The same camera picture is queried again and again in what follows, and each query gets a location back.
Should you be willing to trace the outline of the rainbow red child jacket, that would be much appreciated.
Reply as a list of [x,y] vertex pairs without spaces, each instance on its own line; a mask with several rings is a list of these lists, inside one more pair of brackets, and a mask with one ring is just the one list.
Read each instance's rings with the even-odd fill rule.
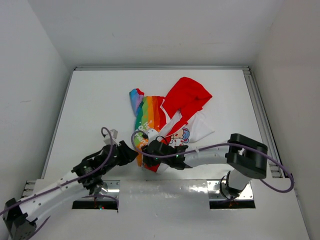
[[166,96],[148,96],[134,88],[129,97],[136,117],[134,129],[150,132],[148,139],[140,133],[134,136],[139,149],[154,138],[173,148],[182,147],[215,131],[203,109],[212,95],[189,77],[180,78]]

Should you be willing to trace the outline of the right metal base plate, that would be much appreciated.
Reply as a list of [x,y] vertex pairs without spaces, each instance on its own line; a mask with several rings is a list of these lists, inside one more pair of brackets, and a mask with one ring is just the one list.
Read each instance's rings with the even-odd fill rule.
[[[221,193],[220,193],[220,180],[213,179],[207,180],[207,191],[210,201],[224,201],[227,200]],[[247,183],[244,190],[239,194],[239,196],[235,199],[236,201],[253,201],[254,195],[252,190],[251,183]]]

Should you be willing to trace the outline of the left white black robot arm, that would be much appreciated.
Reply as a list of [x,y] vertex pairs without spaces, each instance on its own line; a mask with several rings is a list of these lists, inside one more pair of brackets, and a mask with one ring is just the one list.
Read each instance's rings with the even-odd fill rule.
[[105,145],[46,188],[19,200],[8,200],[0,214],[11,239],[28,240],[59,206],[96,193],[103,185],[103,175],[137,156],[124,141]]

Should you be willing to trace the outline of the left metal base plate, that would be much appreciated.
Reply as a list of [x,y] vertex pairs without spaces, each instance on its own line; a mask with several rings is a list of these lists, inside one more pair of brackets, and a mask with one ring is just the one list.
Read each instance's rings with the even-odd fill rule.
[[99,185],[97,195],[99,199],[117,200],[120,195],[120,182],[117,180],[104,181]]

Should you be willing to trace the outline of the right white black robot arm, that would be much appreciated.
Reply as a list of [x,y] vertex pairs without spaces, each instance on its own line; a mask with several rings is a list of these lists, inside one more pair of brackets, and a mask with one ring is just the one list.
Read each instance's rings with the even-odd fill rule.
[[219,181],[219,192],[227,200],[240,196],[252,179],[267,177],[268,147],[239,133],[215,147],[192,149],[188,145],[170,146],[154,139],[141,148],[142,161],[147,167],[166,165],[176,170],[204,165],[229,165],[233,169]]

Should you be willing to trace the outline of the metal base plate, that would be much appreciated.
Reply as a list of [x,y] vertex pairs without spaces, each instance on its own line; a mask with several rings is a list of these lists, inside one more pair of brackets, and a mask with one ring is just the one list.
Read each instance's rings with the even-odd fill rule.
[[120,195],[120,182],[117,180],[104,181],[99,185],[97,195],[99,199],[117,200]]
[[[210,201],[224,201],[227,200],[221,193],[220,193],[220,180],[213,179],[207,180],[207,191]],[[236,201],[253,201],[254,195],[252,190],[251,183],[247,183],[244,190],[239,194],[239,196],[235,199]]]

